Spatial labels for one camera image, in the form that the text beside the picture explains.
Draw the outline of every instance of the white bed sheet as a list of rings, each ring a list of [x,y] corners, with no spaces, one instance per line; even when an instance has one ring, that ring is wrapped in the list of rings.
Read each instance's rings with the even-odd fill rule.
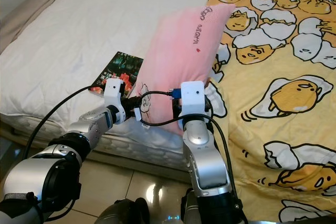
[[[207,0],[56,0],[0,55],[0,113],[42,118],[93,83],[117,51],[144,58],[159,19]],[[64,130],[103,99],[84,92],[50,119]],[[113,132],[181,151],[181,138],[130,120]]]

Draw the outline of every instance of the yellow bedspread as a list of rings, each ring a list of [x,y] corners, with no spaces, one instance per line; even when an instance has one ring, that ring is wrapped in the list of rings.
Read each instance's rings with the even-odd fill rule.
[[[208,5],[223,2],[237,8],[211,75],[225,102],[227,113],[217,120],[247,218],[335,213],[336,0]]]

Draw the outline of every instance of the white mattress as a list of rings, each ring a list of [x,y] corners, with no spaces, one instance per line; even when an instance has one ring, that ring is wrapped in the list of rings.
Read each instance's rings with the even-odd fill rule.
[[[27,138],[41,121],[38,118],[21,115],[1,115],[1,120],[13,127],[12,134]],[[59,138],[62,134],[64,132],[59,125],[47,121],[37,133],[35,143],[39,147],[45,147],[50,140]],[[182,152],[160,146],[147,146],[124,136],[105,134],[94,150],[180,170],[185,170],[186,167]]]
[[[159,19],[207,0],[56,0],[0,56],[0,113],[42,118],[88,86],[117,51],[144,58]],[[83,92],[51,118],[63,130],[103,99]],[[181,151],[181,138],[134,120],[112,131],[145,145]]]

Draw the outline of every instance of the book cover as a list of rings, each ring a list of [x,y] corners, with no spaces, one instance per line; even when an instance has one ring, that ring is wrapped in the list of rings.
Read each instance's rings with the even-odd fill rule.
[[[124,97],[128,97],[135,86],[143,59],[117,52],[92,85],[103,85],[109,78],[118,78],[125,83]],[[101,88],[90,88],[95,94],[104,95]]]

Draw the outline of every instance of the bed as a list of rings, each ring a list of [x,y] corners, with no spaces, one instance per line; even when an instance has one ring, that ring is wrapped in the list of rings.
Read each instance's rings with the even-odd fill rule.
[[[37,125],[39,118],[54,106],[54,101],[61,100],[61,97],[68,92],[72,93],[79,86],[92,83],[117,51],[143,58],[156,25],[163,15],[188,6],[200,6],[206,2],[206,0],[44,1],[42,6],[36,6],[36,10],[28,10],[32,12],[33,18],[26,17],[26,22],[22,22],[24,25],[20,28],[15,27],[16,31],[11,37],[8,34],[14,29],[6,24],[10,27],[7,29],[9,32],[6,36],[2,36],[14,40],[0,57],[1,120],[3,125],[5,123],[12,127],[11,132],[3,129],[2,134],[6,133],[11,139],[18,139],[17,135],[27,136]],[[32,0],[24,4],[31,6],[36,2]],[[17,13],[22,15],[28,12],[25,6],[20,8],[14,10],[12,14],[16,19]],[[35,66],[39,67],[36,71],[32,71]],[[8,67],[18,69],[18,75],[12,75],[7,71]],[[96,95],[91,93],[79,95],[50,118],[38,134],[40,142],[35,146],[43,147],[63,133],[69,122],[75,121],[81,114],[101,104],[102,99]],[[105,135],[100,141],[96,155],[98,152],[128,158],[120,160],[118,162],[120,165],[128,166],[129,159],[135,159],[147,164],[161,165],[161,169],[169,167],[181,170],[183,172],[176,178],[188,181],[184,172],[180,137],[161,129],[148,133],[145,128],[135,123],[134,119],[128,120],[123,125],[115,125],[113,132]],[[147,172],[154,170],[153,167],[146,169]]]
[[[0,56],[3,131],[24,143],[39,118],[92,83],[117,51],[144,58],[163,15],[205,3],[236,5],[208,87],[225,103],[214,115],[248,219],[335,213],[336,0],[55,0]],[[101,104],[89,92],[78,95],[50,118],[37,146]],[[172,168],[187,178],[180,136],[134,119],[114,127],[92,153],[103,162],[117,157],[125,166],[137,160],[157,165],[148,172]]]

